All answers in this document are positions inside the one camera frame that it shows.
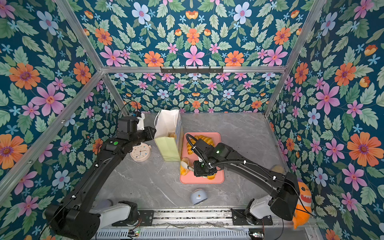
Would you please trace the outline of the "orange croissant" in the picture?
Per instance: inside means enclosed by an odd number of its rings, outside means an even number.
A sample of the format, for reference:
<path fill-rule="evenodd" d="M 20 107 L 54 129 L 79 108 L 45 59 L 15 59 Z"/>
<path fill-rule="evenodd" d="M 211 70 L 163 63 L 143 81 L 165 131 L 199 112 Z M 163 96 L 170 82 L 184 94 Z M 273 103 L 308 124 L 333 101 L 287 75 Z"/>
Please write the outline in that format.
<path fill-rule="evenodd" d="M 198 136 L 195 136 L 195 138 L 197 140 L 203 140 L 208 145 L 211 145 L 213 147 L 215 146 L 215 142 L 214 142 L 213 138 L 211 138 L 211 137 L 204 136 L 204 135 L 198 135 Z"/>

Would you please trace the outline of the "black hook rail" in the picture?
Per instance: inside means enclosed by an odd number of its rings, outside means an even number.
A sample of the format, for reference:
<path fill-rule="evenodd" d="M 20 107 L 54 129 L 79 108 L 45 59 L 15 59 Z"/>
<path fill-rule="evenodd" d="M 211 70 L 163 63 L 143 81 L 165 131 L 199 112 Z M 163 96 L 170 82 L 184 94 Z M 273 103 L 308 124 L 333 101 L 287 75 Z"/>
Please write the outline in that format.
<path fill-rule="evenodd" d="M 160 67 L 162 74 L 221 74 L 223 67 Z"/>

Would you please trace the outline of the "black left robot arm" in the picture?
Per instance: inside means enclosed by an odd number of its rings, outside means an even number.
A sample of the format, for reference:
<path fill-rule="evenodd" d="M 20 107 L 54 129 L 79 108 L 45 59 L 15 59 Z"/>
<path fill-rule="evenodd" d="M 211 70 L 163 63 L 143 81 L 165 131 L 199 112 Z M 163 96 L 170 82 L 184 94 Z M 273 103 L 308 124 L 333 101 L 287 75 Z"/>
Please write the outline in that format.
<path fill-rule="evenodd" d="M 137 204 L 122 201 L 114 206 L 93 210 L 92 206 L 104 183 L 133 148 L 154 139 L 156 129 L 144 125 L 144 117 L 127 116 L 118 120 L 117 135 L 102 144 L 91 168 L 59 205 L 45 210 L 48 227 L 59 236 L 90 240 L 99 229 L 115 223 L 129 226 L 139 223 Z"/>

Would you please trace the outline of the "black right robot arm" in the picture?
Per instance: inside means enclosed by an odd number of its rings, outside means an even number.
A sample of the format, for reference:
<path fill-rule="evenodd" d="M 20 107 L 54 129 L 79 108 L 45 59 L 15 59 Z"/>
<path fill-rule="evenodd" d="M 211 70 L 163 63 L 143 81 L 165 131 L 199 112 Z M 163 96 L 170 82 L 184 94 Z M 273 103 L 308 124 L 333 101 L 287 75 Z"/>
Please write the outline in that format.
<path fill-rule="evenodd" d="M 190 134 L 186 134 L 186 140 L 193 153 L 198 156 L 198 160 L 194 161 L 195 177 L 212 176 L 217 173 L 218 168 L 227 168 L 268 193 L 263 198 L 249 202 L 245 210 L 246 218 L 262 219 L 275 215 L 282 220 L 293 220 L 300 198 L 300 188 L 294 174 L 269 170 L 248 160 L 224 143 L 213 147 Z"/>

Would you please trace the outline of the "small sesame bread loaf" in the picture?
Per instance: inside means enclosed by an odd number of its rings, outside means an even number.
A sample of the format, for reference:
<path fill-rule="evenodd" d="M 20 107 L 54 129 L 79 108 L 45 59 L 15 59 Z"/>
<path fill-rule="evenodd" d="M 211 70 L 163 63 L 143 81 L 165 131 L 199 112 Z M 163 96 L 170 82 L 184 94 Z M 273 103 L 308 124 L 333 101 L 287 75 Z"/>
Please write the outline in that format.
<path fill-rule="evenodd" d="M 190 171 L 194 171 L 194 168 L 190 166 L 190 160 L 188 158 L 182 158 L 180 162 L 181 176 L 186 176 Z"/>

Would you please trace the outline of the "pink plastic tray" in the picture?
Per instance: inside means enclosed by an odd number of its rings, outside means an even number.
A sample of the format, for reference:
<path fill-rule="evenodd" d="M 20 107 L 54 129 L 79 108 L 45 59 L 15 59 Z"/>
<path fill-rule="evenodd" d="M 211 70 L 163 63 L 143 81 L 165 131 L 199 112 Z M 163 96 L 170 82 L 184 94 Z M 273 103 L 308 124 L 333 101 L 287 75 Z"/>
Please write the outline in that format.
<path fill-rule="evenodd" d="M 188 155 L 187 153 L 187 140 L 186 140 L 186 134 L 183 138 L 183 151 L 182 151 L 182 158 L 188 158 L 190 160 L 190 166 L 194 167 L 194 161 L 198 161 L 198 156 L 196 154 Z M 204 135 L 213 138 L 215 142 L 215 146 L 221 142 L 221 135 L 218 132 L 189 132 L 192 136 L 198 136 L 198 135 Z M 213 180 L 208 180 L 205 177 L 195 177 L 194 172 L 190 171 L 186 176 L 180 175 L 180 182 L 185 185 L 192 185 L 192 184 L 198 184 L 198 185 L 205 185 L 205 184 L 213 184 L 218 185 L 222 184 L 225 181 L 225 171 L 220 170 L 217 167 L 218 171 L 215 174 L 216 177 Z"/>

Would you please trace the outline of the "pink round alarm clock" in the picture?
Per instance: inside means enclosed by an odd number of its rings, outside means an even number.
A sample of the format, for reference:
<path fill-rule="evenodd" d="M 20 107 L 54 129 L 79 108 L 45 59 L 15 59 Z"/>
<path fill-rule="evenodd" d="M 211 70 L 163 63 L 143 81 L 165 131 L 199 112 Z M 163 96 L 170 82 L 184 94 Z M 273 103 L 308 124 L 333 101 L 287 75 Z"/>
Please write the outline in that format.
<path fill-rule="evenodd" d="M 141 143 L 140 145 L 133 147 L 130 156 L 133 161 L 141 163 L 150 158 L 151 152 L 152 147 L 150 145 Z"/>

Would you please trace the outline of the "metal base rail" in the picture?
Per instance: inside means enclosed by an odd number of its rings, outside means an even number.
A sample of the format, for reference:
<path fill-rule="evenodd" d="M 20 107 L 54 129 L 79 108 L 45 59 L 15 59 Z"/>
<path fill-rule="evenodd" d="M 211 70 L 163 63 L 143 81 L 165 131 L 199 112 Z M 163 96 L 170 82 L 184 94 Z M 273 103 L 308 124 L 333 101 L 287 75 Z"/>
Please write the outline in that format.
<path fill-rule="evenodd" d="M 269 215 L 248 222 L 244 207 L 140 209 L 139 223 L 98 231 L 96 240 L 321 240 L 315 219 L 294 229 L 293 222 Z"/>

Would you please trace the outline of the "orange shark plush toy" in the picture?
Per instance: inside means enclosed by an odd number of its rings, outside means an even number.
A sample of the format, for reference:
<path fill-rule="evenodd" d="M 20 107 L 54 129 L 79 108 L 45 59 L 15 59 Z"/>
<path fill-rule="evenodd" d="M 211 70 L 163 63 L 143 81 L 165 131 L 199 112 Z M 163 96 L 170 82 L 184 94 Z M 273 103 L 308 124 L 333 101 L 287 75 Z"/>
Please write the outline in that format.
<path fill-rule="evenodd" d="M 309 187 L 301 179 L 298 179 L 298 184 L 300 192 L 293 217 L 294 230 L 305 225 L 312 214 L 312 193 Z"/>

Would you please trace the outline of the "green painted paper bag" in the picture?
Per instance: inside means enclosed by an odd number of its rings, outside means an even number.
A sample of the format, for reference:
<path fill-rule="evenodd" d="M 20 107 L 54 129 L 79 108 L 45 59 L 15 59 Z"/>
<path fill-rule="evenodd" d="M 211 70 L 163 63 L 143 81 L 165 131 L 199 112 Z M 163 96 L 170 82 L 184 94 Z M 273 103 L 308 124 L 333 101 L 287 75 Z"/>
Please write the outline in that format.
<path fill-rule="evenodd" d="M 184 129 L 179 110 L 161 110 L 154 120 L 157 130 L 154 140 L 166 162 L 180 162 Z M 169 138 L 171 132 L 176 133 L 175 138 Z"/>

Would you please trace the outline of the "tan sponge block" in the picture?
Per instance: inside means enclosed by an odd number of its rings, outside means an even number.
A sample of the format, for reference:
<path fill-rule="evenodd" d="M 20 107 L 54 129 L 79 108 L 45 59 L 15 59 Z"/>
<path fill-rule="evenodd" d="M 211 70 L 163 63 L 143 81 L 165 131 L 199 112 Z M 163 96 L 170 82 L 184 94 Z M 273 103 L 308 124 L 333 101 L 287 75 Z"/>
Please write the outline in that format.
<path fill-rule="evenodd" d="M 280 174 L 285 174 L 286 173 L 285 169 L 282 166 L 280 166 L 280 165 L 274 165 L 271 168 L 271 171 L 276 172 L 276 173 L 280 173 Z"/>

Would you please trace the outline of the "yellow croissant left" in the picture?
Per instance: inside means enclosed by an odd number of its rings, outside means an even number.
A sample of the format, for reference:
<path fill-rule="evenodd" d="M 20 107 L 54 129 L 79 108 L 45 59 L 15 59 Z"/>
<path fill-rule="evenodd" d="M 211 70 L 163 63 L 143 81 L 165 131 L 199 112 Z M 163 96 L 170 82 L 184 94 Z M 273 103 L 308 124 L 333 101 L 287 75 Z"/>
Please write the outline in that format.
<path fill-rule="evenodd" d="M 194 153 L 190 143 L 187 143 L 187 153 L 188 155 L 192 155 Z"/>

